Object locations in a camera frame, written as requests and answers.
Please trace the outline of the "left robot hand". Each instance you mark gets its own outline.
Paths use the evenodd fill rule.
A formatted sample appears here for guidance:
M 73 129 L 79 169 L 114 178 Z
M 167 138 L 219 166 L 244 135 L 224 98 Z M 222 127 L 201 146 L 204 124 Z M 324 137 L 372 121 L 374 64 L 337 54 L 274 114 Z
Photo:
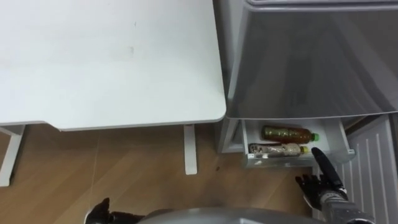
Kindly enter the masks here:
M 110 199 L 105 198 L 95 205 L 86 215 L 84 224 L 110 224 L 114 218 L 109 211 Z

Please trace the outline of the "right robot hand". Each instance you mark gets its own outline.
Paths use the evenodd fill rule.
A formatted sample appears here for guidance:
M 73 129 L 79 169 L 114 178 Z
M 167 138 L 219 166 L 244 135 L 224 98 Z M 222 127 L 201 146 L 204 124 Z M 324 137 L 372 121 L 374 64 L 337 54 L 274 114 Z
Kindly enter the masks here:
M 342 199 L 348 200 L 347 191 L 326 154 L 317 147 L 311 149 L 322 174 L 296 176 L 295 181 L 301 188 L 304 198 L 311 208 L 321 211 L 321 198 L 324 194 L 336 193 Z

